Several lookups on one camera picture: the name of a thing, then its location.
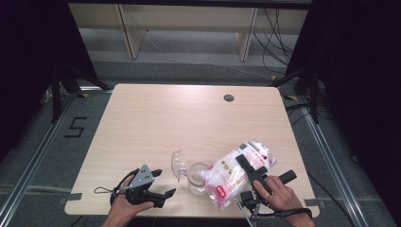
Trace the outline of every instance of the wrist strap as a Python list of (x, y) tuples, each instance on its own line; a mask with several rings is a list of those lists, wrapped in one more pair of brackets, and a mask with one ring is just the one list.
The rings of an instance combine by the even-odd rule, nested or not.
[(274, 216), (277, 218), (286, 218), (292, 215), (298, 215), (302, 213), (307, 213), (307, 215), (312, 218), (312, 212), (308, 208), (293, 209), (287, 211), (274, 211)]

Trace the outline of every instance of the gray floor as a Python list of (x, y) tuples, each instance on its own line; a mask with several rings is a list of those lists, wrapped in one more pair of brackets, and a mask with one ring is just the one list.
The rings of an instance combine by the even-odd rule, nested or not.
[[(131, 82), (267, 86), (270, 84), (271, 76), (282, 76), (264, 67), (263, 49), (254, 38), (248, 60), (240, 62), (234, 34), (150, 31), (146, 35), (138, 59), (130, 61), (120, 31), (82, 29), (81, 34), (99, 78), (111, 85)], [(263, 34), (258, 34), (258, 37), (266, 41)], [(284, 43), (289, 47), (293, 47), (296, 40), (296, 36), (283, 36)], [(275, 49), (274, 53), (285, 59), (282, 51)], [(266, 56), (265, 62), (270, 70), (285, 72), (286, 67), (272, 57)], [(86, 81), (79, 83), (90, 85)], [(282, 95), (293, 95), (292, 88), (295, 83), (296, 80), (292, 80), (283, 85), (280, 88)], [(29, 182), (27, 192), (13, 213), (9, 226), (69, 226), (78, 218), (64, 213), (62, 199), (67, 197), (74, 184), (109, 97), (110, 94), (107, 93), (74, 97), (39, 168)], [(284, 102), (286, 106), (299, 103), (298, 100)], [(14, 148), (0, 165), (2, 203), (6, 201), (9, 191), (24, 174), (31, 157), (35, 155), (42, 138), (51, 126), (51, 111), (50, 102), (38, 109), (26, 133), (20, 139), (19, 146)], [(296, 109), (288, 118), (293, 124), (292, 128), (306, 170), (344, 206), (339, 188), (333, 180), (304, 114), (303, 110)], [(330, 112), (322, 105), (319, 107), (319, 114), (319, 126), (350, 190), (357, 198), (368, 225), (396, 226), (363, 169), (350, 160), (351, 151), (341, 137)], [(76, 122), (76, 126), (85, 129), (81, 137), (66, 138), (65, 135), (77, 133), (69, 129), (76, 117), (86, 117)], [(310, 181), (322, 206), (321, 214), (315, 218), (317, 225), (351, 226), (326, 192), (315, 182)], [(102, 216), (84, 217), (75, 226), (98, 226), (103, 219)], [(193, 220), (176, 218), (138, 218), (134, 222), (141, 226), (197, 226)], [(256, 222), (257, 226), (286, 226), (279, 219), (256, 220)], [(203, 220), (201, 223), (208, 226), (246, 226), (246, 222), (230, 220), (222, 222)]]

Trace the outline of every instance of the wooden table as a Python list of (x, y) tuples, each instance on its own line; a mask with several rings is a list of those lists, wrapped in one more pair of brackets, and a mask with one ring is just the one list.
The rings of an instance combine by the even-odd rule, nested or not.
[[(232, 95), (234, 101), (224, 96)], [(165, 193), (177, 188), (162, 209), (140, 213), (152, 217), (242, 218), (233, 202), (219, 211), (207, 195), (188, 190), (171, 170), (171, 155), (182, 150), (189, 166), (213, 164), (243, 142), (256, 139), (270, 148), (278, 163), (270, 175), (293, 169), (298, 178), (288, 186), (304, 200), (315, 199), (304, 162), (276, 88), (244, 86), (119, 84), (115, 86), (97, 128), (72, 194), (70, 215), (107, 215), (110, 194), (95, 194), (98, 186), (114, 188), (130, 171), (147, 164), (162, 169), (151, 188)], [(313, 216), (318, 206), (309, 207)], [(264, 207), (263, 213), (270, 212)]]

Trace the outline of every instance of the hand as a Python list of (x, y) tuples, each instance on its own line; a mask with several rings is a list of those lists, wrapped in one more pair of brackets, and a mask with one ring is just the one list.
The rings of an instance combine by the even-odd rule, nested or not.
[[(269, 203), (271, 209), (286, 211), (303, 208), (292, 188), (283, 185), (278, 177), (269, 176), (265, 179), (265, 182), (271, 189), (272, 195), (260, 182), (254, 181), (253, 185), (260, 196)], [(307, 214), (288, 216), (284, 220), (290, 226), (315, 226), (313, 220)]]
[[(132, 180), (133, 176), (130, 176), (124, 183), (127, 186)], [(120, 190), (117, 197), (114, 198), (112, 207), (110, 208), (109, 215), (102, 224), (102, 227), (124, 227), (135, 218), (135, 216), (153, 207), (153, 202), (147, 201), (139, 205), (130, 204), (125, 197), (125, 190)]]

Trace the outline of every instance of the white plastic bag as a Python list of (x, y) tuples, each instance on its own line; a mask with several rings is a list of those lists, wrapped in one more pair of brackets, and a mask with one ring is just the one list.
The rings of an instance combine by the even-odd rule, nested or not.
[(236, 160), (240, 154), (245, 156), (254, 169), (265, 166), (269, 170), (276, 163), (267, 147), (252, 140), (243, 143), (208, 169), (201, 171), (205, 188), (220, 210), (227, 207), (249, 184), (245, 170)]

